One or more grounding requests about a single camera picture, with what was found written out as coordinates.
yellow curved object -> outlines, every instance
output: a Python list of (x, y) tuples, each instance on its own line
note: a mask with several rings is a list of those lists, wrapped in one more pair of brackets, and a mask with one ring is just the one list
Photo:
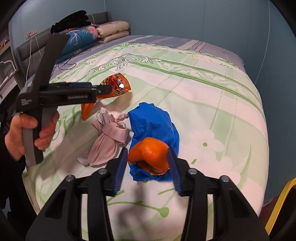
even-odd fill
[(274, 206), (274, 209), (272, 210), (272, 213), (267, 221), (267, 224), (265, 225), (265, 230), (268, 235), (270, 234), (270, 232), (276, 222), (276, 219), (279, 215), (279, 212), (281, 211), (281, 208), (284, 204), (284, 201), (292, 188), (296, 189), (296, 178), (288, 181), (288, 183), (283, 188), (283, 190), (276, 202), (276, 205)]

blue plastic bag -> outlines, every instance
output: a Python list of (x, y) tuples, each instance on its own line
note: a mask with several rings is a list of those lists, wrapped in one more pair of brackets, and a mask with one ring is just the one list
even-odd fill
[[(172, 123), (169, 114), (166, 111), (156, 107), (154, 104), (140, 103), (138, 107), (129, 113), (131, 128), (134, 132), (130, 149), (143, 140), (145, 137), (153, 137), (173, 147), (176, 154), (179, 151), (179, 133)], [(138, 167), (138, 165), (129, 164), (130, 174), (134, 181), (171, 181), (170, 170), (163, 175), (153, 176), (147, 171)]]

bed sheet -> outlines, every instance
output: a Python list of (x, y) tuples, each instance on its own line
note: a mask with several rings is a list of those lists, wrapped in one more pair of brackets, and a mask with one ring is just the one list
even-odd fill
[[(147, 102), (167, 111), (180, 134), (178, 156), (205, 175), (228, 175), (259, 214), (268, 176), (268, 138), (260, 95), (238, 62), (203, 54), (196, 48), (191, 50), (194, 47), (189, 47), (193, 44), (190, 41), (128, 36), (71, 59), (76, 65), (67, 71), (55, 69), (51, 82), (97, 85), (107, 76), (121, 72), (132, 91), (105, 99), (95, 109), (105, 107), (117, 118), (140, 102)], [(83, 177), (97, 170), (77, 160), (98, 137), (98, 131), (91, 125), (95, 116), (82, 121), (79, 105), (58, 110), (56, 134), (44, 153), (44, 161), (28, 168), (23, 175), (37, 213), (66, 175)], [(129, 120), (124, 122), (129, 129), (125, 145), (129, 148), (133, 133)], [(88, 239), (86, 202), (84, 196), (85, 240)], [(208, 202), (210, 238), (211, 196)], [(121, 190), (115, 198), (108, 198), (107, 203), (116, 240), (180, 240), (188, 199), (177, 195), (172, 182), (137, 183), (127, 166)]]

electrical outlet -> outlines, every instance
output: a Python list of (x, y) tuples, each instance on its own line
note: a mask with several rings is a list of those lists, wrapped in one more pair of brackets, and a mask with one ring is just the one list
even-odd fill
[(34, 29), (33, 31), (26, 34), (26, 38), (28, 39), (28, 38), (30, 38), (30, 34), (31, 34), (31, 36), (33, 36), (36, 33), (37, 33), (37, 29)]

human hand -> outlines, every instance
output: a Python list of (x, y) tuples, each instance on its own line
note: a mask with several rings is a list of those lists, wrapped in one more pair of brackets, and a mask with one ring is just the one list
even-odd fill
[[(58, 119), (59, 113), (57, 111), (52, 116), (48, 126), (39, 132), (39, 138), (34, 141), (34, 145), (39, 150), (45, 150), (49, 147), (52, 137), (55, 134), (55, 127)], [(37, 124), (37, 120), (27, 114), (18, 114), (12, 118), (9, 131), (5, 136), (5, 145), (14, 160), (18, 161), (23, 155), (25, 155), (22, 129), (33, 129), (37, 127)]]

